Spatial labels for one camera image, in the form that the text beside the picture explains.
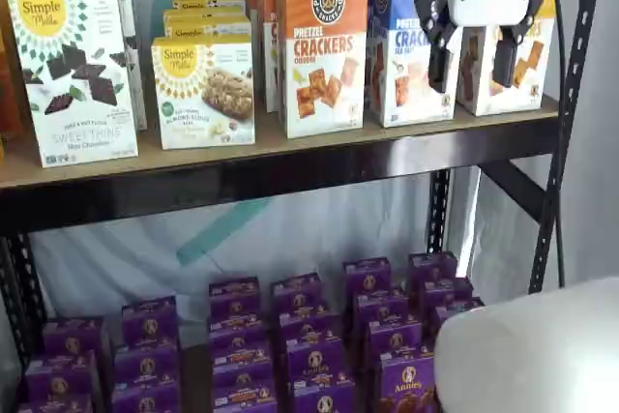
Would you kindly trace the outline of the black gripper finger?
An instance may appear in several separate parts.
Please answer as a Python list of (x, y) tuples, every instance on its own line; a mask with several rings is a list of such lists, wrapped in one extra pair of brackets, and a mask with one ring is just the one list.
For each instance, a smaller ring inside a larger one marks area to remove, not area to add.
[(528, 0), (525, 15), (519, 23), (500, 27), (501, 38), (496, 45), (492, 71), (494, 82), (506, 88), (512, 86), (516, 69), (517, 49), (534, 24), (535, 16), (543, 2), (544, 0)]
[(457, 81), (457, 66), (460, 60), (461, 33), (451, 18), (449, 0), (414, 0), (420, 27), (430, 45), (428, 84), (440, 94)]

